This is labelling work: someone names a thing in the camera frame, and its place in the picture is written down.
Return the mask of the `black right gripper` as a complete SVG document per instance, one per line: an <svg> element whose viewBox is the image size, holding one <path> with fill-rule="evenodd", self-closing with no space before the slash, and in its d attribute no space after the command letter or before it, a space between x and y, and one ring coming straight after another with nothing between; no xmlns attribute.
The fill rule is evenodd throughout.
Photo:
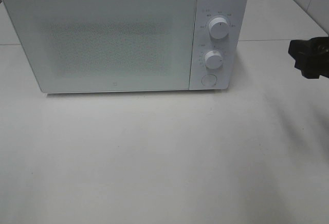
<svg viewBox="0 0 329 224"><path fill-rule="evenodd" d="M309 40L291 40L288 54L295 60L295 68L307 79L328 78L328 36Z"/></svg>

